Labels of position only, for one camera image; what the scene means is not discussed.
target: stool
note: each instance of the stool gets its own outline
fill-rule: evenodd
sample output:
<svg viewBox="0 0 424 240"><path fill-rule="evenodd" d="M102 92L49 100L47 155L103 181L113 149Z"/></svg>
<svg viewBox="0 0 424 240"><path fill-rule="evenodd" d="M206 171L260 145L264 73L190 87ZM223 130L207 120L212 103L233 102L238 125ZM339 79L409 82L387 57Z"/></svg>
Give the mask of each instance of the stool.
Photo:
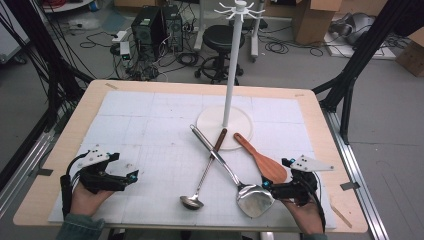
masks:
<svg viewBox="0 0 424 240"><path fill-rule="evenodd" d="M240 37L240 47L244 44L244 36ZM201 73L212 79L211 84L215 82L227 81L229 66L225 66L225 60L230 60L228 54L231 53L233 42L233 27L226 25L215 25L205 30L203 34L203 43L209 48L218 52L218 56L207 58L203 61L200 68L194 72L196 78L200 78ZM243 75L243 69L237 64L236 75ZM239 85L237 78L234 80L235 85Z"/></svg>

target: floor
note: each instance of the floor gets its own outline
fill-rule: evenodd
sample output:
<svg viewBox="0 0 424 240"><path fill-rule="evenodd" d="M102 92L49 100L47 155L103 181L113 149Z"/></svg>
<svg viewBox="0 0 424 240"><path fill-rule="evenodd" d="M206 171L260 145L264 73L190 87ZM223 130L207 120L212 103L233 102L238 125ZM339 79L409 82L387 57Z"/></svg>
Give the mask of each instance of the floor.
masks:
<svg viewBox="0 0 424 240"><path fill-rule="evenodd" d="M58 14L66 22L86 9ZM66 35L72 49L87 68L99 79L116 77L109 48L96 46L83 49L80 43L86 36L101 31L116 32L130 26L133 13L117 12L110 1L90 17L99 20L100 28ZM210 22L226 23L223 18L206 19ZM272 32L290 25L285 19L266 19L269 24L264 32ZM282 40L290 40L291 29L260 33ZM97 36L96 42L110 43L110 37ZM259 58L255 63L250 59L250 38L240 49L239 64L244 75L239 77L240 85L312 89L336 77L349 59L331 57L322 47L319 50L288 46L286 54L267 51L265 43L259 44ZM392 49L395 54L402 50ZM201 55L213 55L203 48ZM173 60L172 54L163 59L163 65ZM159 68L165 72L180 68L177 62ZM193 67L169 71L158 76L156 81L209 84L204 77L196 79ZM392 60L371 60L360 75L353 94L349 127L349 139L355 157L362 170L375 205L391 239L422 239L424 235L424 208L421 202L424 188L422 152L424 145L424 81L416 78ZM47 108L47 98L40 81L30 63L25 65L9 62L0 65L0 146L3 169L23 139ZM28 177L9 210L0 219L0 239L53 239L57 228L20 227L13 224L13 215L31 186L33 178ZM258 239L258 233L245 233ZM328 234L329 239L372 239L369 232L362 234ZM276 233L275 239L298 239L296 234Z"/></svg>

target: wheel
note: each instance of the wheel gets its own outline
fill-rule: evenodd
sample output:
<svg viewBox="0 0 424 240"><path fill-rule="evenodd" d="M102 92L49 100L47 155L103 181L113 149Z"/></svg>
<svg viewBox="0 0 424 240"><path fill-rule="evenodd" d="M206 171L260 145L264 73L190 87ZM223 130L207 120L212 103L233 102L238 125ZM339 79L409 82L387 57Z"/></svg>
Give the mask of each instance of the wheel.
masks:
<svg viewBox="0 0 424 240"><path fill-rule="evenodd" d="M237 76L243 76L243 74L244 74L244 71L243 71L243 69L237 69Z"/></svg>
<svg viewBox="0 0 424 240"><path fill-rule="evenodd" d="M200 71L199 70L197 70L197 71L194 72L194 77L195 78L200 78Z"/></svg>

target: slotted turner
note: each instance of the slotted turner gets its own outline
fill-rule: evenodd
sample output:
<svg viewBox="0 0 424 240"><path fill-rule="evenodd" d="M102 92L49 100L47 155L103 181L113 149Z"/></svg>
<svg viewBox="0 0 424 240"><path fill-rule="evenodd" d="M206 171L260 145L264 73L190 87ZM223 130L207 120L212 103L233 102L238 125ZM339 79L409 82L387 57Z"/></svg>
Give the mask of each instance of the slotted turner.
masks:
<svg viewBox="0 0 424 240"><path fill-rule="evenodd" d="M234 133L234 138L253 156L262 176L273 183L283 183L286 180L287 171L281 164L256 151L240 133Z"/></svg>

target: metal ladle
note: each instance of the metal ladle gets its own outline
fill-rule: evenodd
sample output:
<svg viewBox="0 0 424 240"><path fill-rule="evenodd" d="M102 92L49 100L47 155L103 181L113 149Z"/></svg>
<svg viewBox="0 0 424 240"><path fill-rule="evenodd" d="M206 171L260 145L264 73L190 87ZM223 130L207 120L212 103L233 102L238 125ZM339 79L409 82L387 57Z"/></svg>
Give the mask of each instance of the metal ladle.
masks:
<svg viewBox="0 0 424 240"><path fill-rule="evenodd" d="M219 151L219 148L221 147L221 144L224 141L226 134L227 134L227 129L223 128L222 131L221 131L221 134L218 137L218 140L216 141L215 147L214 147L214 149L216 151ZM206 167L206 170L203 173L202 179L200 179L199 186L197 186L196 193L192 197L188 197L188 196L181 196L180 197L180 200L181 200L182 204L184 205L184 207L186 207L190 210L197 210L197 209L204 206L204 204L199 200L199 191L200 191L200 187L202 186L203 180L205 179L206 174L208 173L208 170L209 170L210 166L212 165L212 162L213 162L214 159L215 159L215 157L211 154L211 156L209 157L208 166Z"/></svg>

